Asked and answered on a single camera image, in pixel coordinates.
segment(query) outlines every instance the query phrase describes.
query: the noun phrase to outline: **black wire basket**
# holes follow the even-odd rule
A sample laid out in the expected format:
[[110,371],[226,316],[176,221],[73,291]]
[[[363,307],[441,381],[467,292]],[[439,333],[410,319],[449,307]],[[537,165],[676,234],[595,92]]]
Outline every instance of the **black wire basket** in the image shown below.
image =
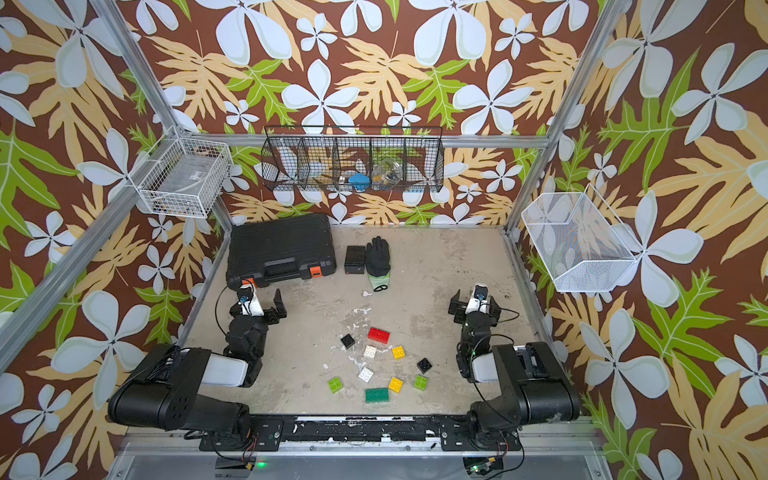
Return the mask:
[[440,191],[442,129],[417,135],[404,134],[404,128],[388,130],[400,134],[267,134],[261,151],[264,185],[270,190]]

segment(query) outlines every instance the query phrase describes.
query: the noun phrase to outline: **green lego brick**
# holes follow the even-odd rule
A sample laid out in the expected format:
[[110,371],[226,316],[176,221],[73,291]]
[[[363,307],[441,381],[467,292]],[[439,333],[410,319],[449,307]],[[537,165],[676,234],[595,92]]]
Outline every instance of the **green lego brick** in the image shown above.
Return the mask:
[[328,386],[331,387],[331,392],[333,393],[336,393],[344,388],[344,385],[341,384],[341,380],[339,380],[339,377],[337,376],[328,381]]
[[413,383],[413,386],[415,386],[419,390],[427,390],[427,377],[417,375],[416,381]]
[[388,402],[389,389],[366,389],[366,403]]

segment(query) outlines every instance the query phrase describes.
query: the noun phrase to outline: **blue object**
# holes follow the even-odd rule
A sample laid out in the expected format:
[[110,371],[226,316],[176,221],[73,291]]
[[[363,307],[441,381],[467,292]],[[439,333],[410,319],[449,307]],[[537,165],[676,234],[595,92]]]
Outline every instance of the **blue object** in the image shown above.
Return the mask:
[[355,187],[355,190],[358,192],[364,192],[368,190],[368,187],[371,184],[371,179],[368,178],[367,175],[363,174],[354,174],[349,179],[349,183]]

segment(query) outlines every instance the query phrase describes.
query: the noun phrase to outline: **green glove cuff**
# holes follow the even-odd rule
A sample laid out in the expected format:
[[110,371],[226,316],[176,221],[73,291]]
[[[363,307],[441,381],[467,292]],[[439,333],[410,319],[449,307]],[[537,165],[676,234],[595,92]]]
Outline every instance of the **green glove cuff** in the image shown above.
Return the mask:
[[381,292],[382,290],[386,290],[389,288],[389,274],[387,273],[385,276],[370,276],[368,275],[368,280],[371,281],[371,286],[373,287],[374,292]]

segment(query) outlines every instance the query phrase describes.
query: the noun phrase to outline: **black glove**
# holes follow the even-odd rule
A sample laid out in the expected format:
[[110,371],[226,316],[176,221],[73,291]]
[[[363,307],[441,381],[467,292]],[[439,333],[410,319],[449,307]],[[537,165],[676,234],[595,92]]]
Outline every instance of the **black glove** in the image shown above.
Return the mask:
[[374,292],[389,287],[389,244],[381,237],[366,245],[366,269]]

